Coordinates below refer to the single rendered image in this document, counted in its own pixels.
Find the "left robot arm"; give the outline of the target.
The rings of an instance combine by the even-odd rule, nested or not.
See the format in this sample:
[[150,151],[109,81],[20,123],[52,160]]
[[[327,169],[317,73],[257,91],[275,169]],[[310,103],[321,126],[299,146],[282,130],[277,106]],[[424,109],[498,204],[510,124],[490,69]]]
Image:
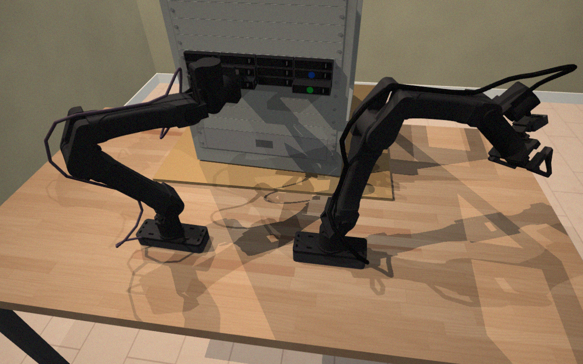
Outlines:
[[109,185],[155,210],[154,219],[144,220],[136,237],[200,247],[207,226],[180,222],[178,216],[185,205],[174,188],[148,179],[119,163],[97,145],[126,134],[161,127],[194,126],[201,119],[208,118],[208,113],[219,113],[228,101],[228,93],[222,87],[220,59],[202,58],[189,64],[188,69],[191,93],[173,93],[160,101],[66,120],[60,149],[68,173],[74,178]]

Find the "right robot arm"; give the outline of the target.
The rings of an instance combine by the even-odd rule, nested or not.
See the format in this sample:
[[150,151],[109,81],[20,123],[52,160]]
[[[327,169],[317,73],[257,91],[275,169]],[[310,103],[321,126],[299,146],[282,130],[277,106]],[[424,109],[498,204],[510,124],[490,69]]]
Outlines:
[[[500,96],[489,98],[484,93],[463,95],[428,92],[427,90],[398,89],[384,93],[366,108],[350,129],[353,135],[348,154],[348,166],[338,191],[332,216],[335,227],[360,256],[367,257],[366,238],[345,237],[359,217],[359,203],[370,174],[383,150],[397,138],[404,120],[429,118],[455,121],[477,127],[488,142],[499,142],[512,130],[510,121],[518,122],[541,102],[530,88],[517,81]],[[328,197],[321,214],[319,233],[297,231],[293,252],[318,256],[359,260],[338,239],[332,230]],[[297,247],[296,247],[297,246]]]

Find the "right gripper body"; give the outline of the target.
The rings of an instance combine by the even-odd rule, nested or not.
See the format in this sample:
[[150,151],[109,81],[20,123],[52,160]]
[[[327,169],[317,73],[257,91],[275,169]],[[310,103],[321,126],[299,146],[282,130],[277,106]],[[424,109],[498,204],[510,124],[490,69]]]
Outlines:
[[[505,159],[508,164],[534,170],[546,157],[546,154],[537,152],[534,157],[529,160],[529,154],[534,149],[540,147],[538,139],[529,138],[530,135],[525,133],[532,124],[541,120],[543,115],[528,114],[522,117],[518,122],[514,121],[512,124],[511,133],[499,142],[492,143],[493,147],[488,152],[491,157]],[[531,121],[530,121],[531,120]]]

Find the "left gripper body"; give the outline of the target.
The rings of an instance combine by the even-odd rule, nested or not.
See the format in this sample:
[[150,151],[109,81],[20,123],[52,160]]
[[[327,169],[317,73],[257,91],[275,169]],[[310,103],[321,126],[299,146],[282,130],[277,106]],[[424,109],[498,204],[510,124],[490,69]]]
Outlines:
[[238,103],[241,98],[240,76],[236,74],[235,65],[221,66],[223,88],[228,93],[229,103]]

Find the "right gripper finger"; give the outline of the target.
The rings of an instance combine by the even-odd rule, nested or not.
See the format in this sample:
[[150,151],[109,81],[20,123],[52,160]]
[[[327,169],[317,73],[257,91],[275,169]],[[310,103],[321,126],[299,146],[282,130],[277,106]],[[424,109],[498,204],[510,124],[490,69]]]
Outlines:
[[[536,174],[542,175],[544,177],[550,177],[550,175],[552,175],[552,155],[553,155],[553,148],[552,147],[544,147],[542,151],[540,151],[541,153],[546,154],[546,157],[544,157],[544,159],[541,161],[541,163],[537,166],[536,169],[534,170],[528,170],[530,172],[534,172]],[[543,172],[542,170],[540,170],[540,165],[543,163],[543,161],[545,161],[546,164],[546,168],[547,168],[547,172]]]
[[489,156],[488,160],[492,161],[494,163],[503,164],[504,166],[516,169],[516,166],[510,165],[510,164],[506,163],[505,161],[500,160],[500,158],[497,158],[497,157]]

